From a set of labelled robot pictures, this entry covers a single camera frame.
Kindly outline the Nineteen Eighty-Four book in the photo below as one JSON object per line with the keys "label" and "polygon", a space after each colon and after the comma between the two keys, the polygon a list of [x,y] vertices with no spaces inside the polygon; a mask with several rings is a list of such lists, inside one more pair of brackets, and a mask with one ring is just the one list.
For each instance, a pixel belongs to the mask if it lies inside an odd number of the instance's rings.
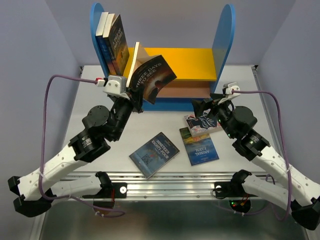
{"label": "Nineteen Eighty-Four book", "polygon": [[160,132],[130,154],[129,158],[142,175],[149,179],[179,153],[180,150],[173,142]]}

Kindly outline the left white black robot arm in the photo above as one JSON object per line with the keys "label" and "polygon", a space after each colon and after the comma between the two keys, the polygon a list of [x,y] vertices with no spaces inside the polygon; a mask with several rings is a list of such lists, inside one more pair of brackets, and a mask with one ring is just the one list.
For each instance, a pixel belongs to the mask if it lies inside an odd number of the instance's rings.
{"label": "left white black robot arm", "polygon": [[110,150],[108,142],[120,139],[131,113],[143,112],[143,91],[127,89],[128,97],[111,97],[111,109],[103,105],[91,108],[82,119],[84,130],[73,137],[63,149],[40,167],[25,176],[12,176],[8,180],[16,212],[32,218],[48,211],[59,200],[82,197],[107,197],[117,193],[106,172],[80,180],[62,183],[61,179],[83,167]]}

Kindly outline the Jane Eyre book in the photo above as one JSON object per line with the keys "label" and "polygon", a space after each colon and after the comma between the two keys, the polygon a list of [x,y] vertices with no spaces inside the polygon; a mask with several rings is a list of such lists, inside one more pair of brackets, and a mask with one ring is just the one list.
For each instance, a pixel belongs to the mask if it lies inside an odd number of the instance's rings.
{"label": "Jane Eyre book", "polygon": [[104,64],[106,65],[106,68],[108,70],[108,75],[115,75],[116,70],[114,68],[114,65],[112,63],[112,59],[109,55],[108,46],[103,38],[103,33],[105,30],[105,25],[107,23],[109,13],[108,12],[102,12],[100,15],[100,19],[97,25],[97,29],[95,32],[95,39],[97,40],[99,49],[102,54],[102,59],[104,61]]}

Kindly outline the A Tale of Two Cities book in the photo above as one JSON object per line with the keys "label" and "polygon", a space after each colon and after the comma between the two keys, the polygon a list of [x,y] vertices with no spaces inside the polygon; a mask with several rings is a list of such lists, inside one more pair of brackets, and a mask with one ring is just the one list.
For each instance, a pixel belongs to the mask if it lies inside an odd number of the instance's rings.
{"label": "A Tale of Two Cities book", "polygon": [[102,39],[106,44],[109,74],[122,76],[130,54],[120,14],[107,15]]}

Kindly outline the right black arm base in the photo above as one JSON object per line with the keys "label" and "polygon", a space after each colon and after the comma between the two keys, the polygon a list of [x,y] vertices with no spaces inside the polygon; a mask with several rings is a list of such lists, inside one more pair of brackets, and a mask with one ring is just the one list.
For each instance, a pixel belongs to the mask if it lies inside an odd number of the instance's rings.
{"label": "right black arm base", "polygon": [[244,183],[244,181],[218,181],[213,184],[213,189],[210,190],[210,194],[220,200],[225,198],[242,198],[248,194],[244,190]]}

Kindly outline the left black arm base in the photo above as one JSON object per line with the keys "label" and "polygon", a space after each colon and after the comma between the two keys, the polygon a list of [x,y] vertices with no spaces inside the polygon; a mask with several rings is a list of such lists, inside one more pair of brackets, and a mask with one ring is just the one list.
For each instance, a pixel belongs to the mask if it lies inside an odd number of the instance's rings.
{"label": "left black arm base", "polygon": [[83,199],[125,199],[127,197],[128,184],[126,182],[113,182],[112,188],[100,190],[94,195],[83,195]]}

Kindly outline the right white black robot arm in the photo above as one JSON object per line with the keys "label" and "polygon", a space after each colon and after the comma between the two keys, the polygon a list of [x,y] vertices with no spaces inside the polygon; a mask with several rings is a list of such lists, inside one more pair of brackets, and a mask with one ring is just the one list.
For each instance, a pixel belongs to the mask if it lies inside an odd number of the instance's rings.
{"label": "right white black robot arm", "polygon": [[253,175],[230,182],[231,192],[244,192],[259,196],[285,210],[291,210],[293,219],[308,230],[315,230],[320,224],[320,185],[304,176],[274,149],[253,127],[257,118],[246,106],[229,108],[231,101],[218,103],[209,98],[191,101],[196,117],[209,110],[217,118],[232,146],[248,161],[264,169],[282,186],[258,181]]}

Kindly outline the Little Women book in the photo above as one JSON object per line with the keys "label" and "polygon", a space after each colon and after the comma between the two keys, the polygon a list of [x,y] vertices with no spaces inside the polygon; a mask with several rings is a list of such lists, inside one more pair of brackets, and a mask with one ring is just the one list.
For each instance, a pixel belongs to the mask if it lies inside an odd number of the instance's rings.
{"label": "Little Women book", "polygon": [[211,134],[222,130],[220,123],[212,115],[209,116],[210,110],[205,110],[203,114],[196,118],[194,114],[184,116],[186,125],[192,137],[198,137],[204,134]]}

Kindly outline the Three Days to See book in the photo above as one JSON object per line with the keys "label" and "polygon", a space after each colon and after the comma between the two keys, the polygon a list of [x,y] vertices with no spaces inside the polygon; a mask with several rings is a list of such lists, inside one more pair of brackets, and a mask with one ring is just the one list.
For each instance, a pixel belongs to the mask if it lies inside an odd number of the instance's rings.
{"label": "Three Days to See book", "polygon": [[132,90],[143,90],[143,99],[155,104],[159,92],[177,78],[168,62],[161,55],[149,55],[136,42],[126,86]]}

